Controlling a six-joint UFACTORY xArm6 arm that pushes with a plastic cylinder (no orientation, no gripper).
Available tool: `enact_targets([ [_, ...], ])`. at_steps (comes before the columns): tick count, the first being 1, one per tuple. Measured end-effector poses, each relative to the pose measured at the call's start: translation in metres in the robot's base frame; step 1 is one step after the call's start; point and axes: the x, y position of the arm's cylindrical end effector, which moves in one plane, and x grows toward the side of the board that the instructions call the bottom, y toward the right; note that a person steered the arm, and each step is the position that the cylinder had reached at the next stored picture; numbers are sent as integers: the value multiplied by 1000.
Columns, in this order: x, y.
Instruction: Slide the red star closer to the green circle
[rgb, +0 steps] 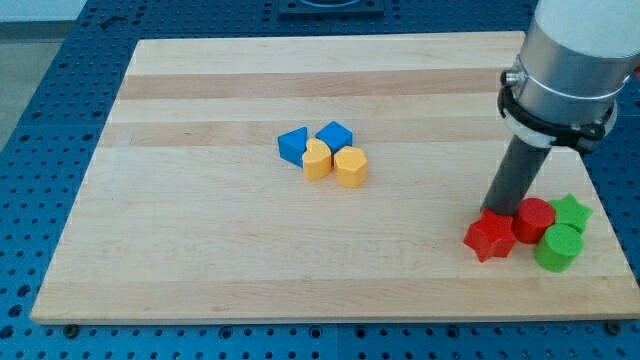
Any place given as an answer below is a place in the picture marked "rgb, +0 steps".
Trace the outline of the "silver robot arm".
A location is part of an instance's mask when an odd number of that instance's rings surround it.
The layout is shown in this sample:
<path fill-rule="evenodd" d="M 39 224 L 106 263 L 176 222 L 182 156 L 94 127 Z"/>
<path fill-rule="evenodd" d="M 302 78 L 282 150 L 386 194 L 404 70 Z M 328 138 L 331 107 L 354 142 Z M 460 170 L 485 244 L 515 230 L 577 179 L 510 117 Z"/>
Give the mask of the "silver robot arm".
<path fill-rule="evenodd" d="M 523 143 L 592 151 L 639 61 L 639 0 L 540 0 L 498 107 Z"/>

